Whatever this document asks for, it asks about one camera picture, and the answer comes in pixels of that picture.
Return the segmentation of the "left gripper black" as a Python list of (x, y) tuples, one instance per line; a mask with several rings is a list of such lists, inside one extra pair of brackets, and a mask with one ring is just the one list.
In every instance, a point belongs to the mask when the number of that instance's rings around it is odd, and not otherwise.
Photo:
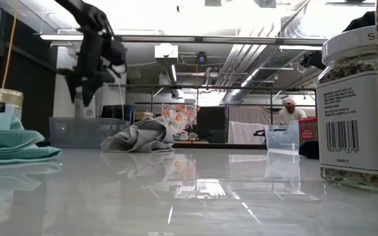
[(83, 84), (83, 105), (88, 107), (96, 91), (104, 83), (113, 83), (108, 71), (115, 50), (111, 31), (83, 30), (83, 40), (77, 54), (77, 64), (72, 69), (58, 68), (57, 74), (65, 77), (72, 102), (75, 102), (77, 84)]

